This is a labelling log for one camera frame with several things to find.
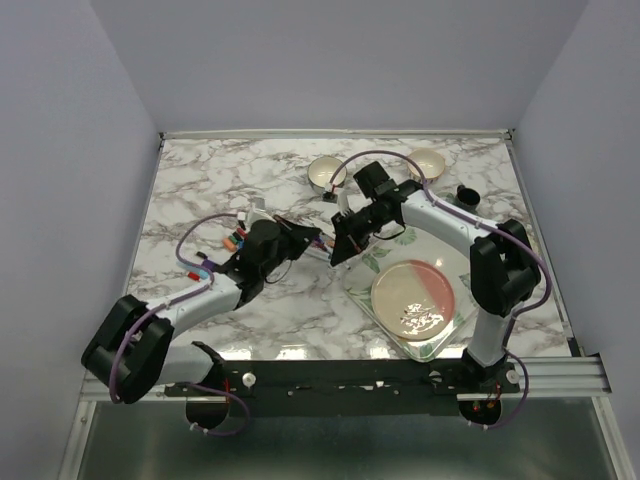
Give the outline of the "blue capped white marker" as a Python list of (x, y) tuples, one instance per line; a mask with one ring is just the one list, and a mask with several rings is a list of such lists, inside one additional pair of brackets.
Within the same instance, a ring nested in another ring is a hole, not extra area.
[(329, 262), (330, 261), (330, 255), (323, 251), (323, 250), (318, 250), (315, 248), (309, 248), (305, 251), (306, 255), (309, 255), (313, 258), (319, 259), (323, 262)]

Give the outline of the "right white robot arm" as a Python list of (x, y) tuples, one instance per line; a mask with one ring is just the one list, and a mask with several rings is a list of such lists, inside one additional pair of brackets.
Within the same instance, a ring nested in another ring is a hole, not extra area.
[(342, 189), (328, 182), (323, 197), (335, 198), (338, 210), (332, 265), (339, 265), (369, 245), (371, 236), (394, 222), (425, 231), (464, 255), (470, 266), (471, 294), (479, 307), (471, 341), (463, 353), (460, 379), (480, 392), (496, 380), (496, 369), (507, 356), (507, 344), (519, 316), (546, 303), (532, 295), (539, 284), (549, 286), (545, 262), (532, 250), (525, 228), (515, 220), (495, 223), (451, 205), (429, 190), (424, 176), (396, 183), (379, 162), (354, 175), (369, 203), (358, 211), (349, 207)]

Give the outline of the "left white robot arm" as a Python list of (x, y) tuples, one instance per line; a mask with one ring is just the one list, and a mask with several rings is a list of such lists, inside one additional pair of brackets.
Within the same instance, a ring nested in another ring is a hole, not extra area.
[(115, 302), (81, 356), (82, 366), (108, 388), (113, 402), (135, 403), (163, 383), (187, 381), (201, 395), (220, 387), (222, 372), (207, 360), (195, 362), (186, 376), (171, 375), (182, 359), (170, 353), (172, 341), (251, 302), (274, 270), (299, 259), (322, 233), (279, 216), (249, 221), (247, 227), (242, 247), (213, 268), (189, 261), (176, 247), (180, 262), (205, 274), (199, 282), (149, 301), (128, 294)]

